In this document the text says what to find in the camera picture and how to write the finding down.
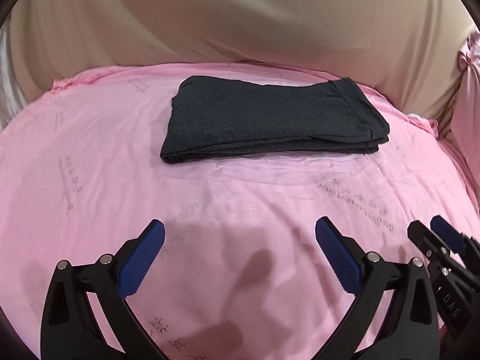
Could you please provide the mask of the beige curtain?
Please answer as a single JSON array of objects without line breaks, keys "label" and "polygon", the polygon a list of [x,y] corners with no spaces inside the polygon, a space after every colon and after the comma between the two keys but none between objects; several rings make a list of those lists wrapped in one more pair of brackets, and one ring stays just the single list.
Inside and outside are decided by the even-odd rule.
[{"label": "beige curtain", "polygon": [[19,0],[9,33],[28,100],[90,68],[255,61],[349,77],[434,118],[474,27],[460,0]]}]

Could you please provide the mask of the pink pillow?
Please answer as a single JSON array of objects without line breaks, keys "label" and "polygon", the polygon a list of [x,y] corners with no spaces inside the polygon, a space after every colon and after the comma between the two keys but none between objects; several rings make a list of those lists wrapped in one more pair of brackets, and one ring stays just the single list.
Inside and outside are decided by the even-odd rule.
[{"label": "pink pillow", "polygon": [[451,132],[470,172],[479,184],[479,30],[474,30],[460,48],[460,88],[451,119]]}]

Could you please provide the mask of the dark grey pants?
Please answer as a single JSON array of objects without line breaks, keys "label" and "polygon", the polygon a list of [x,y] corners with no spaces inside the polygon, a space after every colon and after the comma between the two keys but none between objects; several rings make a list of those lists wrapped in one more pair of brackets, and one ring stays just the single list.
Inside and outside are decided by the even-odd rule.
[{"label": "dark grey pants", "polygon": [[349,78],[284,86],[191,76],[172,99],[160,157],[180,164],[293,151],[371,154],[389,133]]}]

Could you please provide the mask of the white satin fabric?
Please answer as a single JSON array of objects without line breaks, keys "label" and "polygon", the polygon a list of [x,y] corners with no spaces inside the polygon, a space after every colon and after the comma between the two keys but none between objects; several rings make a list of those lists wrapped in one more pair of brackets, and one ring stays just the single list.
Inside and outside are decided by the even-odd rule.
[{"label": "white satin fabric", "polygon": [[19,87],[13,69],[10,18],[1,26],[0,43],[0,127],[4,130],[7,125],[20,113],[28,102]]}]

